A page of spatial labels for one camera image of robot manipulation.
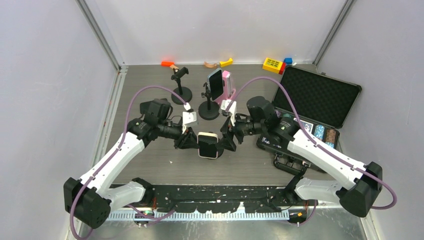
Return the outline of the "black phone stand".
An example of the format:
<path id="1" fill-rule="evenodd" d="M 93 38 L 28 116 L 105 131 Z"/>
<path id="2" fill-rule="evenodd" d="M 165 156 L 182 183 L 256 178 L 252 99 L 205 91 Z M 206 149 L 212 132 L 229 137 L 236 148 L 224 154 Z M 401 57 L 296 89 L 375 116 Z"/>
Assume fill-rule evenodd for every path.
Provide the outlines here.
<path id="1" fill-rule="evenodd" d="M 222 156 L 224 152 L 224 148 L 218 148 L 215 152 L 211 152 L 208 156 L 209 159 L 218 159 Z"/>
<path id="2" fill-rule="evenodd" d="M 173 75 L 171 76 L 171 80 L 174 80 L 177 83 L 177 88 L 173 90 L 178 96 L 180 96 L 186 103 L 192 100 L 193 94 L 192 91 L 185 86 L 181 85 L 181 78 L 188 74 L 189 70 L 187 67 L 182 67 L 181 69 L 173 69 Z"/>
<path id="3" fill-rule="evenodd" d="M 202 98 L 206 98 L 206 101 L 202 102 L 198 107 L 198 115 L 207 121 L 216 119 L 219 114 L 219 105 L 212 101 L 211 91 L 209 89 L 208 83 L 203 84 L 205 88 L 204 92 L 201 93 Z"/>

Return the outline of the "smartphone with clear case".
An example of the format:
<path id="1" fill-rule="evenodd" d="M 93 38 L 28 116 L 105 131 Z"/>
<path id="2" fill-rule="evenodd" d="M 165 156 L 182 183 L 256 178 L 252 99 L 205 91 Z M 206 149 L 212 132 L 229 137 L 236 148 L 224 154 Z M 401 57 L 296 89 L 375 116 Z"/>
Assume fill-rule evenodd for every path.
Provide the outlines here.
<path id="1" fill-rule="evenodd" d="M 210 97 L 213 101 L 217 100 L 224 93 L 222 73 L 222 69 L 217 68 L 207 77 L 207 84 L 210 90 Z"/>

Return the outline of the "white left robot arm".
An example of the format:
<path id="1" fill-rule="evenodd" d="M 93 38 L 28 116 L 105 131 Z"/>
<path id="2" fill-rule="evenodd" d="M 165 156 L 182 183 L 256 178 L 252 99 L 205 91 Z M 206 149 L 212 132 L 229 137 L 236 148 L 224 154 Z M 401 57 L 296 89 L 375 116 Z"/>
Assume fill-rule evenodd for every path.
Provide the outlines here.
<path id="1" fill-rule="evenodd" d="M 63 186 L 65 210 L 92 229 L 99 228 L 109 214 L 138 203 L 148 207 L 154 200 L 154 187 L 139 177 L 112 188 L 111 185 L 126 165 L 158 137 L 174 140 L 176 149 L 197 149 L 192 129 L 198 123 L 197 112 L 183 104 L 181 120 L 169 118 L 173 107 L 165 98 L 142 102 L 141 117 L 128 122 L 116 144 L 79 179 L 70 177 Z"/>

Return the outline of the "smartphone with cream case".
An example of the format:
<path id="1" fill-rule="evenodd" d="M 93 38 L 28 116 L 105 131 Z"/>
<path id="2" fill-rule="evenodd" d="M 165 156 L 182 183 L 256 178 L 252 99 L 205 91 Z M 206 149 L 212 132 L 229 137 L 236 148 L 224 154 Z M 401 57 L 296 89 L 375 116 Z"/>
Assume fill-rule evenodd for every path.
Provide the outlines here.
<path id="1" fill-rule="evenodd" d="M 199 132 L 197 135 L 198 156 L 204 159 L 218 158 L 218 135 L 213 132 Z"/>

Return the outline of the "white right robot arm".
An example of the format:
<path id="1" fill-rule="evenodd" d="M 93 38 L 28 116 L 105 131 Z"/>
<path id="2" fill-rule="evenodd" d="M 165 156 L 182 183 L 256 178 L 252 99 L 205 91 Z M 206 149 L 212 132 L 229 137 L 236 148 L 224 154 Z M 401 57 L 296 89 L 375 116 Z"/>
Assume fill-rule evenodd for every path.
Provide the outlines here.
<path id="1" fill-rule="evenodd" d="M 299 120 L 283 115 L 262 96 L 247 102 L 249 114 L 237 113 L 232 99 L 220 104 L 227 120 L 221 128 L 219 144 L 234 152 L 245 136 L 263 135 L 272 145 L 298 155 L 333 177 L 330 180 L 312 180 L 297 174 L 286 186 L 285 198 L 291 205 L 303 200 L 321 200 L 339 203 L 354 216 L 364 218 L 383 188 L 383 168 L 374 161 L 365 164 L 355 160 L 321 141 L 305 129 Z"/>

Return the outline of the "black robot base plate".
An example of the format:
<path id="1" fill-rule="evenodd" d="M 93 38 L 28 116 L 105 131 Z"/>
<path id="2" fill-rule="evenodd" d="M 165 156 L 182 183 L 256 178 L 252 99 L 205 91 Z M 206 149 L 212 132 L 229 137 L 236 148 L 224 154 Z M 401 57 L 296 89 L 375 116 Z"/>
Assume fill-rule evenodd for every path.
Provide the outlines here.
<path id="1" fill-rule="evenodd" d="M 290 201 L 283 186 L 276 185 L 154 185 L 149 201 L 132 203 L 136 208 L 154 209 L 162 213 L 212 212 L 279 213 L 290 207 L 313 207 L 317 200 Z"/>

